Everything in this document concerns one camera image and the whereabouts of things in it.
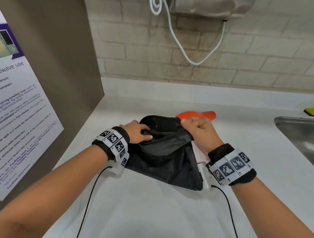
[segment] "brick wall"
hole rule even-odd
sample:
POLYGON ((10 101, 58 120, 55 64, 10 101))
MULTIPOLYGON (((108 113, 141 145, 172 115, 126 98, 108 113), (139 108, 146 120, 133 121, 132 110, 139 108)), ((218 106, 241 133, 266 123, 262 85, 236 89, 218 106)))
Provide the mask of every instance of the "brick wall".
MULTIPOLYGON (((172 38, 165 9, 154 16, 149 0, 85 1, 103 77, 314 92, 313 0, 256 0, 227 22, 221 46, 198 67, 172 38)), ((222 22, 172 16, 172 26, 198 62, 216 46, 222 22)))

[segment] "qr code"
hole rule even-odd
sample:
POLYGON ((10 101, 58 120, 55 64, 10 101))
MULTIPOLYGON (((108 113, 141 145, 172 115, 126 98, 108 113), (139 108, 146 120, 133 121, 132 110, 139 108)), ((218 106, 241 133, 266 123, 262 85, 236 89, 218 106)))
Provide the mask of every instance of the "qr code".
POLYGON ((123 149, 123 151, 120 152, 120 158, 122 158, 125 154, 125 149, 123 149))
POLYGON ((227 177, 230 174, 234 173, 233 168, 229 163, 225 163, 222 166, 219 167, 219 169, 222 171, 222 173, 227 177))
POLYGON ((236 170, 239 170, 245 166, 243 161, 238 156, 230 160, 230 163, 236 170))
POLYGON ((219 172, 219 170, 215 170, 213 172, 213 175, 219 182, 224 179, 223 175, 219 172))
POLYGON ((122 141, 119 141, 119 142, 115 145, 115 148, 117 149, 118 152, 120 152, 120 151, 124 148, 124 145, 123 145, 122 141))
POLYGON ((122 160, 122 163, 121 163, 121 165, 122 166, 125 166, 125 164, 127 163, 127 159, 126 158, 124 158, 123 160, 122 160))
POLYGON ((250 162, 250 159, 243 152, 241 152, 239 155, 241 156, 245 163, 250 162))
POLYGON ((108 140, 114 144, 118 140, 118 137, 115 134, 112 134, 108 137, 108 140))
POLYGON ((110 131, 104 131, 103 133, 101 133, 100 135, 103 137, 106 137, 107 135, 109 135, 111 132, 110 131))

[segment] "power cord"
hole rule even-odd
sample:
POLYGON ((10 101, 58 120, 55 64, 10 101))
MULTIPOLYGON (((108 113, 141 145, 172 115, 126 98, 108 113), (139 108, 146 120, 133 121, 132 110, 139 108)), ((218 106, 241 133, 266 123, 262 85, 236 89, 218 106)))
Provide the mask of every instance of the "power cord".
POLYGON ((94 186, 93 186, 93 188, 92 188, 92 191, 90 192, 89 199, 88 199, 88 202, 87 202, 87 206, 86 206, 86 209, 85 209, 85 213, 84 213, 84 216, 83 216, 83 220, 82 220, 82 223, 81 223, 81 226, 80 226, 80 228, 79 228, 78 235, 76 236, 76 238, 78 238, 78 236, 79 236, 79 234, 80 234, 80 232, 81 232, 81 229, 82 229, 82 226, 83 226, 83 222, 84 222, 84 219, 85 219, 85 216, 86 216, 87 208, 88 208, 88 205, 89 205, 89 201, 90 201, 90 198, 92 197, 92 193, 93 193, 93 191, 94 191, 94 188, 95 188, 95 185, 96 185, 96 183, 97 183, 97 180, 99 179, 100 175, 101 175, 106 169, 108 169, 108 168, 112 168, 112 166, 108 166, 108 167, 104 168, 104 169, 99 173, 98 177, 96 178, 96 181, 95 181, 95 183, 94 183, 94 186))
MULTIPOLYGON (((104 169, 99 173, 98 177, 96 178, 96 181, 95 181, 95 183, 94 183, 94 185, 93 185, 92 191, 90 192, 89 199, 88 199, 88 202, 87 202, 87 206, 86 206, 86 209, 85 209, 85 212, 84 212, 84 216, 83 216, 83 219, 82 219, 82 222, 81 222, 81 226, 80 226, 80 228, 79 228, 79 231, 78 231, 78 234, 77 234, 76 238, 78 238, 78 236, 79 236, 79 234, 80 234, 80 232, 81 232, 81 229, 82 229, 82 226, 83 226, 83 223, 84 223, 84 219, 85 219, 85 216, 86 216, 86 213, 87 213, 87 208, 88 208, 90 199, 91 199, 91 197, 92 197, 92 193, 93 193, 93 191, 94 191, 95 185, 96 185, 96 183, 97 183, 97 181, 98 181, 100 175, 101 175, 106 169, 108 169, 108 168, 112 168, 112 166, 108 166, 108 167, 104 168, 104 169)), ((233 217, 232 217, 232 212, 231 212, 230 203, 229 203, 229 200, 228 200, 226 194, 224 193, 224 191, 222 191, 219 187, 217 187, 217 186, 215 186, 215 185, 211 185, 211 187, 214 187, 214 188, 219 189, 219 190, 223 193, 223 195, 225 196, 225 198, 226 198, 226 200, 227 200, 227 203, 228 203, 229 211, 230 211, 230 216, 231 216, 231 221, 232 221, 233 229, 234 229, 235 234, 236 234, 235 236, 236 236, 236 238, 238 238, 238 234, 237 234, 237 232, 236 232, 235 224, 234 224, 233 217)))
POLYGON ((211 185, 211 187, 218 188, 218 189, 224 194, 224 196, 225 196, 225 198, 226 198, 226 200, 227 200, 227 203, 228 203, 228 207, 229 207, 229 211, 230 211, 230 216, 231 216, 231 221, 232 221, 233 229, 235 230, 235 234, 236 234, 235 236, 236 236, 236 238, 238 238, 238 234, 237 234, 236 229, 235 229, 235 223, 233 222, 233 217, 232 217, 232 212, 231 212, 230 203, 229 203, 229 200, 228 200, 226 194, 224 193, 224 191, 221 190, 221 188, 219 188, 219 187, 217 187, 217 186, 215 186, 215 185, 211 185))
POLYGON ((226 21, 227 20, 223 20, 223 25, 222 25, 222 32, 221 32, 221 37, 220 37, 220 40, 218 42, 218 44, 216 45, 216 47, 200 62, 198 63, 195 63, 193 62, 192 60, 189 59, 189 57, 187 56, 187 54, 185 53, 182 45, 180 44, 180 42, 178 41, 175 33, 173 32, 173 29, 172 29, 172 25, 171 25, 171 18, 170 18, 170 11, 169 11, 169 8, 168 8, 168 5, 167 5, 167 2, 166 0, 159 0, 159 3, 156 4, 156 0, 149 0, 149 6, 150 6, 150 10, 152 11, 152 13, 154 15, 159 15, 161 13, 161 9, 162 9, 162 3, 164 3, 165 5, 165 8, 166 8, 166 11, 167 11, 167 15, 168 15, 168 23, 169 23, 169 28, 170 28, 170 32, 173 36, 173 38, 175 39, 176 43, 178 44, 179 48, 181 49, 184 57, 187 59, 187 61, 192 64, 192 65, 195 65, 195 66, 198 66, 200 64, 202 64, 212 53, 214 53, 218 47, 220 46, 221 42, 222 42, 222 39, 224 37, 224 32, 225 32, 225 26, 226 26, 226 21))

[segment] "counter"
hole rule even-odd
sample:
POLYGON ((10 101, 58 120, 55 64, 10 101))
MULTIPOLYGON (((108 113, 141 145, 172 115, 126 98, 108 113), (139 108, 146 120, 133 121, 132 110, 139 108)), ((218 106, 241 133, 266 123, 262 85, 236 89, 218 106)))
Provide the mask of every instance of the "counter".
MULTIPOLYGON (((215 111, 225 143, 241 148, 258 177, 314 231, 314 166, 278 130, 278 116, 304 117, 314 95, 199 85, 103 79, 105 97, 58 164, 91 144, 106 128, 147 115, 215 111)), ((76 237, 94 178, 45 238, 76 237)), ((238 236, 256 237, 230 187, 224 187, 238 236)), ((235 237, 227 202, 217 189, 196 192, 125 169, 99 178, 80 237, 235 237)))

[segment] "white cable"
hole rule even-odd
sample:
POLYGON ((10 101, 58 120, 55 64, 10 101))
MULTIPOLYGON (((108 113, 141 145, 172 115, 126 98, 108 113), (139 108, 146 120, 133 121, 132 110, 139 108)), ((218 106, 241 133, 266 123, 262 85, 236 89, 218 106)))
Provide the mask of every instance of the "white cable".
POLYGON ((159 0, 159 3, 158 3, 158 4, 156 4, 156 0, 149 0, 150 10, 152 11, 152 13, 153 13, 154 15, 159 15, 159 14, 161 13, 162 3, 164 3, 165 8, 166 8, 166 11, 167 11, 168 23, 169 23, 170 32, 171 32, 173 38, 175 39, 176 43, 178 44, 179 48, 181 49, 181 51, 182 51, 184 57, 185 57, 185 58, 187 59, 187 61, 188 61, 190 64, 192 64, 192 65, 197 66, 197 65, 202 64, 202 63, 203 63, 212 53, 214 53, 215 50, 217 50, 217 48, 220 46, 220 44, 221 44, 221 42, 222 42, 222 39, 223 39, 223 37, 224 37, 226 22, 225 22, 225 21, 223 22, 222 33, 221 33, 221 37, 220 37, 220 40, 219 40, 217 46, 216 46, 202 61, 200 61, 200 62, 198 62, 198 63, 195 63, 195 62, 193 62, 192 60, 189 59, 189 57, 188 57, 187 54, 185 53, 183 47, 181 46, 180 42, 178 41, 178 39, 177 39, 175 33, 173 32, 172 25, 171 25, 170 11, 169 11, 169 8, 168 8, 168 5, 167 5, 166 0, 159 0))

